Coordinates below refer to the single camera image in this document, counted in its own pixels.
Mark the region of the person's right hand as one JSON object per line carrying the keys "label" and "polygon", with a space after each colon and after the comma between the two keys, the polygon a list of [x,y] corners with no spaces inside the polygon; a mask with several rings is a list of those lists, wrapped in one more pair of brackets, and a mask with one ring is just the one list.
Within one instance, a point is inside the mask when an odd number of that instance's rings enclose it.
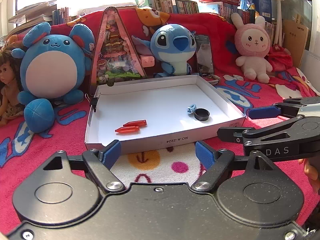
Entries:
{"label": "person's right hand", "polygon": [[299,164],[304,165],[304,174],[308,177],[309,183],[314,191],[314,193],[319,193],[319,174],[315,167],[310,165],[310,162],[308,159],[299,159]]}

